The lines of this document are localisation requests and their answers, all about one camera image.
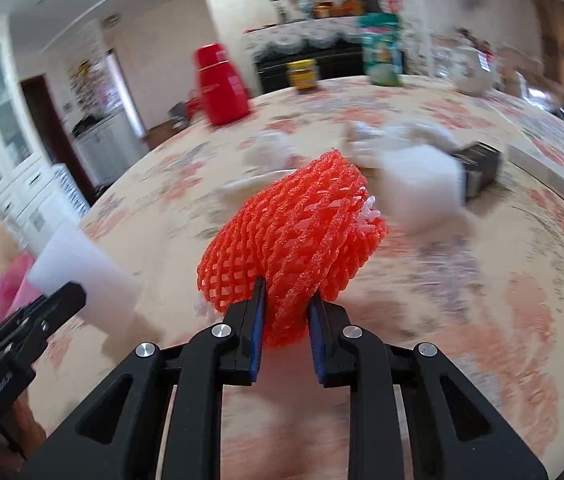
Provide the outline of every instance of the glass cabinet door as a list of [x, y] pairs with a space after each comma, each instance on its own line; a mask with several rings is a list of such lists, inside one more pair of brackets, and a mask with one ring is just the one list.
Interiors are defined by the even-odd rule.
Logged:
[[13, 167], [18, 166], [31, 155], [31, 148], [22, 133], [14, 113], [11, 96], [7, 89], [2, 69], [0, 49], [0, 137]]

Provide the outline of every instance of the silver screw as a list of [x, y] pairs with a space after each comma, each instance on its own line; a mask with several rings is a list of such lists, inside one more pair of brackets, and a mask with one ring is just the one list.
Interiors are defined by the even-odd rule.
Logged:
[[362, 329], [355, 325], [345, 326], [342, 329], [342, 335], [349, 339], [357, 339], [358, 337], [362, 337]]
[[225, 325], [224, 323], [220, 323], [219, 325], [215, 325], [211, 329], [211, 334], [216, 337], [226, 337], [228, 335], [231, 335], [231, 327]]
[[136, 346], [136, 355], [138, 357], [150, 357], [155, 354], [155, 345], [153, 343], [140, 343]]
[[418, 352], [424, 355], [424, 357], [433, 357], [438, 353], [438, 347], [433, 343], [420, 343], [418, 345]]

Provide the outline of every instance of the triangular cutout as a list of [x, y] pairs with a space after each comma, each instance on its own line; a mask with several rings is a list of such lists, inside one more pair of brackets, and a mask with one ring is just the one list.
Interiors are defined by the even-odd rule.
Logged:
[[491, 433], [492, 427], [486, 418], [448, 376], [441, 376], [440, 384], [460, 442], [468, 442]]
[[131, 375], [121, 376], [104, 393], [100, 403], [78, 424], [77, 433], [101, 444], [110, 444], [132, 384]]

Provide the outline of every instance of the white foam block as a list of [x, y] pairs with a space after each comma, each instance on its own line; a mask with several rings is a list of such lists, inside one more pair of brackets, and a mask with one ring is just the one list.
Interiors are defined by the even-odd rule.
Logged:
[[51, 295], [66, 282], [86, 291], [78, 316], [108, 334], [124, 333], [142, 292], [141, 282], [118, 267], [84, 233], [63, 224], [53, 234], [27, 279]]
[[408, 233], [435, 227], [464, 205], [462, 164], [431, 146], [384, 152], [376, 194], [382, 212]]

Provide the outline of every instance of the yellow container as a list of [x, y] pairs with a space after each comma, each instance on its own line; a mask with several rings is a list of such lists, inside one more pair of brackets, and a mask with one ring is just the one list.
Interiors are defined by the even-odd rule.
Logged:
[[286, 64], [288, 82], [298, 90], [313, 90], [318, 87], [320, 74], [315, 59], [302, 59]]

